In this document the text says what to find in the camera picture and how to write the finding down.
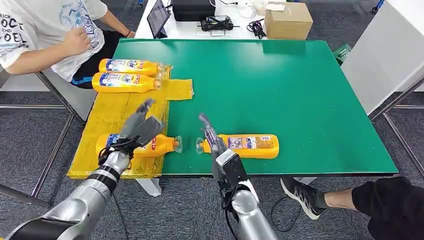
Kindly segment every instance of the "black cable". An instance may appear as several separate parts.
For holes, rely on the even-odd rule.
[[[231,197],[228,199],[228,201],[226,202],[225,207],[224,207],[226,224],[228,225],[229,230],[231,231],[231,234],[232,234],[232,236],[234,237],[235,240],[239,240],[239,238],[237,237],[236,233],[234,232],[233,227],[231,226],[231,223],[230,223],[230,219],[228,218],[228,210],[229,210],[228,207],[230,206],[230,203],[233,200],[234,194],[237,192],[237,188],[239,188],[239,186],[235,187],[235,190],[231,193]]]
[[[249,32],[253,33],[255,37],[258,37],[259,39],[262,39],[263,37],[266,37],[267,35],[264,32],[264,29],[262,28],[261,21],[265,18],[262,18],[257,21],[252,21],[249,23],[246,28]]]
[[[287,228],[287,229],[285,229],[285,230],[281,230],[281,229],[279,229],[278,227],[277,227],[277,225],[276,225],[276,223],[274,222],[274,219],[273,219],[273,212],[274,212],[274,208],[279,204],[279,203],[281,203],[281,201],[282,200],[284,200],[284,199],[286,199],[288,196],[283,196],[280,200],[278,200],[275,204],[274,204],[274,206],[272,206],[272,208],[271,208],[271,222],[272,222],[272,225],[274,225],[274,228],[275,229],[277,229],[278,231],[280,231],[280,232],[282,232],[282,233],[287,233],[287,232],[289,232],[290,230],[292,230],[292,228],[293,228],[293,226],[295,225],[295,223],[296,223],[296,221],[298,220],[298,218],[299,218],[299,215],[301,214],[301,206],[299,207],[299,211],[297,212],[297,215],[296,215],[296,218],[294,219],[294,221],[293,221],[293,223]]]
[[[130,238],[128,237],[128,230],[127,230],[127,225],[125,224],[124,215],[122,215],[121,207],[119,206],[117,197],[115,196],[115,194],[113,192],[112,192],[112,197],[115,200],[116,207],[118,208],[120,221],[122,222],[122,227],[123,227],[123,230],[124,230],[124,233],[125,233],[125,239],[129,240]]]
[[[106,150],[106,149],[108,149],[108,148],[121,147],[121,146],[124,146],[125,144],[129,144],[129,143],[131,143],[132,141],[134,141],[134,139],[131,139],[131,140],[126,141],[126,142],[123,142],[123,143],[117,143],[117,144],[111,144],[111,145],[109,145],[109,146],[105,146],[105,147],[103,147],[103,148],[102,148],[102,149],[98,152],[98,156],[97,156],[97,158],[100,158],[100,156],[102,155],[103,151],[104,151],[104,150]]]
[[[231,5],[231,4],[234,4],[234,5],[239,5],[239,3],[238,2],[236,2],[236,1],[234,1],[234,2],[224,2],[223,0],[219,0],[221,3],[223,3],[223,4],[225,4],[225,5]]]
[[[236,233],[233,230],[233,227],[231,226],[230,219],[228,218],[228,209],[225,209],[225,220],[234,239],[239,240],[239,238],[237,237]]]

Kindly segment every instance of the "cardboard box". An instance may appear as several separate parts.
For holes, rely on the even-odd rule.
[[[312,17],[303,2],[279,2],[284,11],[266,10],[265,28],[269,39],[305,40],[312,27]]]

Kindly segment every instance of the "person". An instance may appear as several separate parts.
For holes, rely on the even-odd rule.
[[[376,240],[423,239],[424,188],[411,185],[403,176],[336,192],[322,192],[292,177],[282,177],[280,182],[313,220],[329,208],[351,209],[371,217],[368,231]]]
[[[100,61],[113,56],[120,38],[134,36],[100,0],[0,0],[0,64],[12,75],[51,67],[91,89]]]

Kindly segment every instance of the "electronic device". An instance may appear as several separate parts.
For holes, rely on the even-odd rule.
[[[201,30],[204,32],[212,30],[233,30],[234,24],[229,16],[207,16],[200,21]]]
[[[164,26],[169,18],[170,12],[164,6],[162,0],[156,0],[156,3],[147,16],[147,22],[150,26],[151,34],[153,34],[154,39],[163,39],[168,37]]]
[[[200,22],[215,15],[215,0],[172,0],[172,12],[176,21]]]

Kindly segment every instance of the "person's foot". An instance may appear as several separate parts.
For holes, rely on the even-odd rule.
[[[293,177],[282,177],[280,182],[285,194],[298,201],[308,217],[313,220],[317,220],[320,217],[325,208],[319,208],[317,202],[321,201],[321,205],[325,205],[324,193],[296,181]]]

